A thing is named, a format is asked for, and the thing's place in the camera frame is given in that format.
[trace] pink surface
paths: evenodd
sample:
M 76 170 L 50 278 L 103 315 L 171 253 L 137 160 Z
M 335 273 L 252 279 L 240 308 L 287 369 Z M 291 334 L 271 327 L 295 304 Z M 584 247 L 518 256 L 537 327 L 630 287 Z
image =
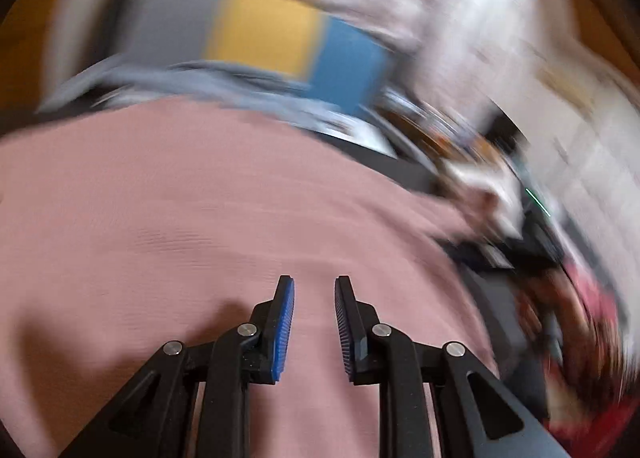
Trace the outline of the pink surface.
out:
M 171 99 L 0 144 L 0 418 L 55 456 L 162 343 L 215 338 L 296 281 L 287 365 L 252 386 L 257 457 L 377 455 L 376 388 L 342 367 L 334 279 L 416 341 L 492 366 L 430 236 L 467 235 L 412 195 L 252 112 Z

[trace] green light strip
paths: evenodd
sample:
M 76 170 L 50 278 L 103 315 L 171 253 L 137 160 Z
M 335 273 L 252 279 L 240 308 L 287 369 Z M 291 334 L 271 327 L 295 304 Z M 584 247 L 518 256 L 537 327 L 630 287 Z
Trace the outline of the green light strip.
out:
M 549 216 L 549 218 L 550 218 L 550 217 L 551 217 L 551 214 L 549 214 L 549 211 L 545 209 L 545 206 L 544 206 L 542 203 L 540 203 L 540 200 L 539 200 L 539 199 L 537 199 L 537 198 L 533 195 L 533 193 L 532 193 L 529 189 L 527 189 L 527 187 L 525 187 L 525 190 L 529 193 L 529 196 L 531 196 L 534 200 L 536 200 L 536 203 L 537 203 L 538 205 L 540 205 L 540 208 L 541 208 L 541 209 L 545 212 L 545 214 L 546 214 L 547 216 Z

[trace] blue panel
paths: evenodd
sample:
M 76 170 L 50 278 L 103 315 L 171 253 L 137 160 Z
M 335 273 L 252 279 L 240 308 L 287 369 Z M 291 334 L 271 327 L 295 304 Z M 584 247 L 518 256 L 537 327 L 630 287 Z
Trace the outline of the blue panel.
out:
M 367 104 L 378 89 L 386 60 L 380 44 L 346 22 L 330 18 L 305 96 L 337 104 L 346 115 L 358 116 L 358 105 Z

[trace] metal bolt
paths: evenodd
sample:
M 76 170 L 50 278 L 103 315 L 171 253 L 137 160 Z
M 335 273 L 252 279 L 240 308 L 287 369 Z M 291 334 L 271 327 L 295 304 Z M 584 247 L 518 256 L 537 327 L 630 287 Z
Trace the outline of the metal bolt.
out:
M 182 351 L 182 343 L 179 343 L 178 341 L 168 342 L 162 347 L 162 351 L 167 355 L 177 355 Z
M 376 324 L 371 331 L 373 335 L 377 335 L 378 337 L 388 337 L 391 335 L 391 326 L 388 324 Z
M 462 357 L 466 352 L 465 346 L 460 343 L 447 344 L 447 353 L 452 357 Z
M 242 337 L 251 337 L 251 335 L 255 335 L 258 332 L 255 324 L 244 323 L 238 327 L 238 333 L 242 335 Z

